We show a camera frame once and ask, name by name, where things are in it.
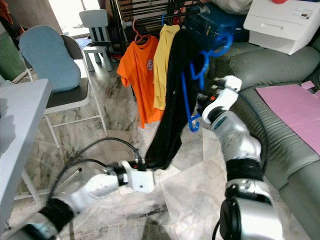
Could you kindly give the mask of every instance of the orange t-shirt logo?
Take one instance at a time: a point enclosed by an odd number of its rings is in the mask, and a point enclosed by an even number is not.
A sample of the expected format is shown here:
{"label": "orange t-shirt logo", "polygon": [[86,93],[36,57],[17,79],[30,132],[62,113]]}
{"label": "orange t-shirt logo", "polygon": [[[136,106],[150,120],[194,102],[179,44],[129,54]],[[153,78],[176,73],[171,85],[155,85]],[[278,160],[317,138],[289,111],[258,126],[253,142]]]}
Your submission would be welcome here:
{"label": "orange t-shirt logo", "polygon": [[147,64],[146,64],[146,68],[151,71],[152,67],[153,67],[154,63],[152,62],[151,59],[148,60]]}

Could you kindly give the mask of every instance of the pillow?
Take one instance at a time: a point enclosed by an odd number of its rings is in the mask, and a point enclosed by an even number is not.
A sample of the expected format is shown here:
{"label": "pillow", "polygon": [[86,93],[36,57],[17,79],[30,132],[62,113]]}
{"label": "pillow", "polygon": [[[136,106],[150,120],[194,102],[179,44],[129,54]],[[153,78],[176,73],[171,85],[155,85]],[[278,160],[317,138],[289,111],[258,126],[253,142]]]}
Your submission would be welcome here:
{"label": "pillow", "polygon": [[80,84],[80,69],[69,55],[60,34],[52,27],[30,28],[22,34],[19,48],[38,79],[49,79],[53,92],[68,91]]}

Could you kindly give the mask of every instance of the black cable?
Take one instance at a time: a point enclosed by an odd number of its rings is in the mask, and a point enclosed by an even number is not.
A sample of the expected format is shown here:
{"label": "black cable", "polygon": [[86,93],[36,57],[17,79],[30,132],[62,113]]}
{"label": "black cable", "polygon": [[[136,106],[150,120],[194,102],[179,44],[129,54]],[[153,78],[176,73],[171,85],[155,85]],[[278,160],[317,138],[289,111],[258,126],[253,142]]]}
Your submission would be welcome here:
{"label": "black cable", "polygon": [[214,227],[213,234],[212,234],[212,240],[216,240],[216,235],[217,235],[219,226],[220,226],[220,219],[218,220],[218,222],[216,223],[216,225]]}
{"label": "black cable", "polygon": [[54,180],[53,185],[52,185],[52,187],[50,189],[50,192],[48,194],[47,201],[52,198],[53,193],[54,193],[55,189],[57,188],[58,183],[59,183],[61,177],[63,176],[63,174],[69,168],[71,168],[72,166],[75,166],[75,165],[80,164],[80,163],[93,162],[93,163],[96,163],[96,164],[100,164],[101,166],[103,166],[105,168],[108,167],[106,164],[104,164],[104,163],[102,163],[102,162],[100,162],[98,160],[94,160],[94,159],[82,159],[82,160],[79,160],[79,161],[75,161],[86,150],[91,148],[93,145],[96,145],[96,144],[98,144],[100,142],[103,142],[103,141],[117,141],[117,142],[120,142],[120,143],[123,143],[123,144],[127,145],[129,148],[131,148],[134,151],[135,158],[137,159],[138,170],[140,170],[140,171],[145,171],[146,170],[146,166],[142,162],[142,158],[140,156],[140,153],[138,152],[138,150],[134,146],[132,146],[127,141],[122,140],[122,139],[117,138],[117,137],[104,137],[104,138],[101,138],[101,139],[91,143],[90,145],[86,146],[85,148],[76,151],[74,155],[69,157],[68,163],[63,167],[63,169],[60,171],[60,173],[58,174],[58,176]]}
{"label": "black cable", "polygon": [[269,136],[267,133],[266,126],[265,126],[264,122],[262,121],[259,113],[255,110],[253,104],[250,102],[250,100],[240,92],[238,92],[238,95],[242,98],[242,100],[244,100],[246,102],[246,104],[249,106],[249,108],[254,112],[254,114],[256,115],[256,117],[262,127],[263,134],[265,136],[265,145],[266,145],[266,147],[265,147],[266,151],[264,154],[265,157],[264,157],[264,161],[263,161],[262,172],[265,173],[267,170],[267,165],[268,165],[268,161],[269,161],[269,153],[270,153],[270,141],[269,141]]}

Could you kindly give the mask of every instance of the blue case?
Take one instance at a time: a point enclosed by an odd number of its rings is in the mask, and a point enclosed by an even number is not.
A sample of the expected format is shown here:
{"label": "blue case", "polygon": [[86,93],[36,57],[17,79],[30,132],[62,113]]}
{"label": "blue case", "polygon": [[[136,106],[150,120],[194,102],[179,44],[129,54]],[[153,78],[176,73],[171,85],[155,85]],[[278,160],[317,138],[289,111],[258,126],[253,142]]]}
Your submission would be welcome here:
{"label": "blue case", "polygon": [[[194,33],[197,41],[205,50],[216,49],[226,42],[216,42],[215,38],[222,33],[233,35],[234,42],[247,42],[249,31],[244,29],[245,15],[234,15],[221,10],[213,3],[205,3],[210,13],[188,15],[184,25]],[[195,11],[199,6],[192,6],[188,11]]]}

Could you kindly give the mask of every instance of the clothes drying rack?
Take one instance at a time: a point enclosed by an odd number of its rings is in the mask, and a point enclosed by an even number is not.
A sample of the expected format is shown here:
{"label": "clothes drying rack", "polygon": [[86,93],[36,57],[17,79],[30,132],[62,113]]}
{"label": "clothes drying rack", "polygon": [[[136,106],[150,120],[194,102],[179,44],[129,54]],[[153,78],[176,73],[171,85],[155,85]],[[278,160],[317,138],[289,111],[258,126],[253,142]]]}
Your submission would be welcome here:
{"label": "clothes drying rack", "polygon": [[[174,18],[179,18],[182,27],[182,17],[209,10],[201,0],[110,0],[110,5],[123,53],[136,35],[132,28],[134,19],[136,19],[135,28],[139,33],[159,37],[162,19],[168,25],[172,25]],[[197,10],[181,11],[181,8],[195,5],[199,6]]]}

